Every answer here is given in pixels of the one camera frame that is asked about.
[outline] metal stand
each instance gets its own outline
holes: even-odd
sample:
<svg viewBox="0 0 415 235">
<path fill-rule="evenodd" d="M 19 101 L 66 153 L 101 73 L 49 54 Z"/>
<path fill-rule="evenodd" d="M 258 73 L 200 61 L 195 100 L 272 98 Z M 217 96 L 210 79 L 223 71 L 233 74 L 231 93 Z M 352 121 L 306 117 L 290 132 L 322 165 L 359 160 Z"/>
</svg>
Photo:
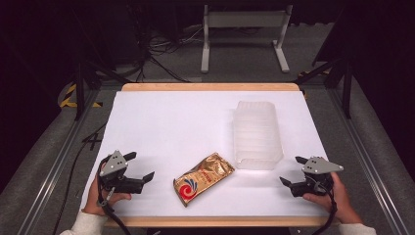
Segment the metal stand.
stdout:
<svg viewBox="0 0 415 235">
<path fill-rule="evenodd" d="M 208 29 L 210 27 L 281 27 L 278 40 L 273 40 L 275 52 L 282 72 L 290 69 L 285 59 L 282 44 L 290 21 L 293 6 L 290 5 L 285 11 L 276 12 L 209 12 L 205 5 L 204 16 L 204 50 L 202 54 L 201 72 L 208 72 L 208 60 L 210 43 L 208 40 Z"/>
</svg>

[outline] black cable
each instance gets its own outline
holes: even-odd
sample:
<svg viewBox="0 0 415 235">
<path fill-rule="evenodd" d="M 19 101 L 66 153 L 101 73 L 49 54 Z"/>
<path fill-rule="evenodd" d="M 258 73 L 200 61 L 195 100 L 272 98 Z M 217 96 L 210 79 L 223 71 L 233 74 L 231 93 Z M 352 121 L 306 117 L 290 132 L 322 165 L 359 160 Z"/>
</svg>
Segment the black cable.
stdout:
<svg viewBox="0 0 415 235">
<path fill-rule="evenodd" d="M 154 57 L 150 57 L 150 62 L 152 62 L 153 64 L 161 67 L 162 69 L 164 69 L 168 74 L 170 74 L 172 77 L 174 77 L 175 79 L 179 80 L 179 81 L 183 81 L 183 82 L 190 82 L 188 79 L 182 78 L 179 75 L 177 75 L 176 73 L 174 73 L 172 70 L 169 70 L 167 68 L 165 68 L 159 61 L 157 61 Z"/>
<path fill-rule="evenodd" d="M 102 191 L 105 190 L 102 188 L 102 185 L 104 185 L 101 177 L 100 172 L 101 168 L 104 163 L 108 161 L 109 158 L 105 158 L 101 160 L 98 169 L 97 169 L 97 178 L 98 178 L 98 204 L 102 206 L 104 213 L 108 215 L 113 221 L 115 221 L 118 226 L 122 229 L 125 235 L 131 235 L 128 231 L 128 228 L 124 225 L 124 223 L 114 214 L 114 210 L 108 205 L 108 202 L 105 202 L 104 197 L 102 195 Z"/>
<path fill-rule="evenodd" d="M 335 217 L 335 214 L 338 210 L 337 209 L 337 203 L 335 201 L 335 193 L 334 192 L 333 192 L 333 194 L 330 193 L 330 191 L 327 190 L 327 188 L 325 188 L 322 185 L 319 185 L 319 187 L 323 188 L 326 191 L 326 193 L 329 195 L 330 200 L 332 201 L 332 210 L 330 211 L 330 215 L 329 215 L 329 218 L 327 219 L 326 223 L 322 227 L 320 227 L 317 231 L 315 231 L 312 235 L 320 234 L 324 230 L 326 230 L 330 226 L 330 224 L 332 224 L 333 218 Z"/>
<path fill-rule="evenodd" d="M 53 233 L 52 233 L 52 234 L 56 234 L 56 232 L 57 232 L 57 230 L 58 230 L 58 226 L 59 226 L 59 223 L 60 223 L 60 221 L 61 221 L 61 217 L 62 217 L 62 214 L 63 214 L 63 212 L 64 212 L 65 205 L 66 205 L 67 200 L 68 200 L 69 187 L 70 187 L 70 183 L 71 183 L 71 181 L 72 181 L 73 171 L 74 171 L 74 168 L 75 168 L 76 162 L 77 162 L 77 160 L 78 160 L 78 158 L 79 158 L 79 156 L 80 156 L 80 153 L 82 152 L 83 148 L 85 148 L 86 144 L 88 144 L 89 140 L 91 140 L 91 139 L 92 139 L 92 137 L 94 137 L 94 136 L 98 133 L 98 131 L 100 131 L 100 130 L 101 130 L 101 129 L 102 129 L 102 128 L 106 125 L 106 124 L 107 124 L 107 123 L 104 123 L 104 124 L 103 124 L 102 126 L 100 126 L 100 127 L 99 127 L 96 131 L 94 131 L 91 135 L 89 135 L 88 137 L 86 137 L 86 138 L 84 138 L 84 139 L 82 140 L 82 142 L 84 142 L 84 143 L 83 143 L 83 145 L 80 147 L 80 149 L 79 149 L 79 151 L 77 152 L 76 157 L 75 157 L 75 159 L 74 159 L 74 161 L 73 161 L 73 163 L 72 163 L 72 167 L 71 167 L 71 169 L 70 169 L 69 180 L 68 180 L 68 184 L 67 184 L 67 190 L 66 190 L 66 193 L 65 193 L 64 201 L 62 202 L 61 210 L 59 211 L 58 218 L 57 218 L 57 221 L 56 221 L 56 223 L 55 223 L 55 228 L 53 229 Z"/>
</svg>

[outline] human hand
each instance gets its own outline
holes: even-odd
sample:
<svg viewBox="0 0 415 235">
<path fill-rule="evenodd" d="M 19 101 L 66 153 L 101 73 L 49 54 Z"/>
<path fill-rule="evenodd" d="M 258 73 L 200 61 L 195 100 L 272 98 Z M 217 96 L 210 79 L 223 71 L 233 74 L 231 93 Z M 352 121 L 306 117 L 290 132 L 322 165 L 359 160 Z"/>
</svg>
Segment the human hand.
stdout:
<svg viewBox="0 0 415 235">
<path fill-rule="evenodd" d="M 105 213 L 104 213 L 103 208 L 97 205 L 97 201 L 98 201 L 98 178 L 97 177 L 98 176 L 95 175 L 94 181 L 92 181 L 92 184 L 89 187 L 88 199 L 86 201 L 85 208 L 82 211 L 86 213 L 92 213 L 92 214 L 104 216 Z M 107 190 L 103 190 L 102 194 L 103 194 L 103 198 L 105 199 L 107 198 L 109 192 Z M 116 202 L 120 200 L 131 200 L 131 194 L 113 193 L 110 200 L 108 201 L 108 204 L 110 205 L 110 207 L 112 207 Z"/>
<path fill-rule="evenodd" d="M 350 204 L 350 199 L 345 185 L 335 172 L 332 172 L 331 175 L 334 182 L 333 193 L 338 208 L 335 217 L 340 221 L 340 223 L 363 223 L 360 216 Z M 306 193 L 302 195 L 302 197 L 310 202 L 322 206 L 327 212 L 330 212 L 332 209 L 332 201 L 329 195 L 317 196 Z"/>
</svg>

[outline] sleeve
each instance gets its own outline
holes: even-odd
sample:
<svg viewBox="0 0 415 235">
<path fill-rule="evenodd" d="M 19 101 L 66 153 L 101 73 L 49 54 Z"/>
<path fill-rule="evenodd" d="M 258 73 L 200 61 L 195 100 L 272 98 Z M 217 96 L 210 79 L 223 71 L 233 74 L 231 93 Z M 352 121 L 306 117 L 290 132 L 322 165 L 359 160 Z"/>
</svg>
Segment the sleeve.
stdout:
<svg viewBox="0 0 415 235">
<path fill-rule="evenodd" d="M 372 227 L 366 227 L 361 223 L 340 224 L 339 230 L 341 235 L 376 235 L 376 230 Z"/>
<path fill-rule="evenodd" d="M 64 231 L 61 235 L 99 235 L 102 233 L 106 216 L 90 214 L 80 211 L 71 230 Z"/>
</svg>

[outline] clear plastic container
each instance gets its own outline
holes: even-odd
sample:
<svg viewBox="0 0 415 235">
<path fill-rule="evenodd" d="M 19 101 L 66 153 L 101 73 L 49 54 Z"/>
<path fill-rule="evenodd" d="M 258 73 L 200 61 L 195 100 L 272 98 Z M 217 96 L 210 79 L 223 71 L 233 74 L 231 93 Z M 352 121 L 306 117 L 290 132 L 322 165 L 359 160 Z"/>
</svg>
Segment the clear plastic container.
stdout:
<svg viewBox="0 0 415 235">
<path fill-rule="evenodd" d="M 274 104 L 239 102 L 233 126 L 236 167 L 268 170 L 275 168 L 284 153 Z"/>
</svg>

